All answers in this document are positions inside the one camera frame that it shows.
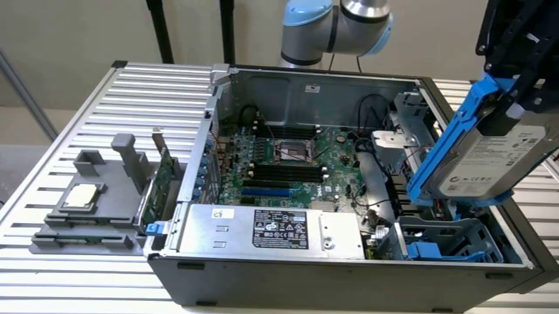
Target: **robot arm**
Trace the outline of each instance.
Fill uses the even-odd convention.
[[[559,146],[559,1],[490,0],[485,79],[409,184],[414,203],[494,205]]]
[[[387,0],[290,0],[285,12],[283,67],[321,67],[323,53],[377,54],[394,17]]]

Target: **blue drive bracket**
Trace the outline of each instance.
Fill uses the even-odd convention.
[[[433,206],[434,193],[425,193],[431,192],[423,191],[425,184],[435,173],[437,168],[439,167],[458,140],[461,140],[462,136],[469,131],[472,131],[473,128],[476,128],[480,122],[478,113],[484,104],[484,99],[486,96],[496,92],[508,92],[512,89],[514,83],[516,80],[513,79],[496,79],[486,73],[485,79],[473,85],[465,103],[454,114],[451,123],[449,124],[447,129],[445,130],[443,135],[441,136],[433,150],[429,152],[427,158],[419,166],[418,172],[407,185],[409,195],[413,203],[418,205]],[[508,191],[490,200],[466,201],[473,203],[476,206],[490,206],[502,203],[512,195],[513,191]]]

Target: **metal grating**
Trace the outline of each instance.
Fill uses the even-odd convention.
[[[202,312],[182,308],[142,256],[33,255],[27,246],[75,173],[83,148],[117,158],[110,141],[118,132],[137,135],[135,147],[157,161],[151,129],[163,126],[174,156],[189,161],[190,148],[210,96],[211,67],[130,63],[111,69],[59,139],[0,211],[0,313]],[[470,90],[465,81],[437,80],[453,109]],[[559,170],[537,168],[516,189],[516,200],[559,259]],[[530,294],[502,294],[470,314],[552,314],[559,311],[559,281]],[[262,313],[235,310],[235,313]]]

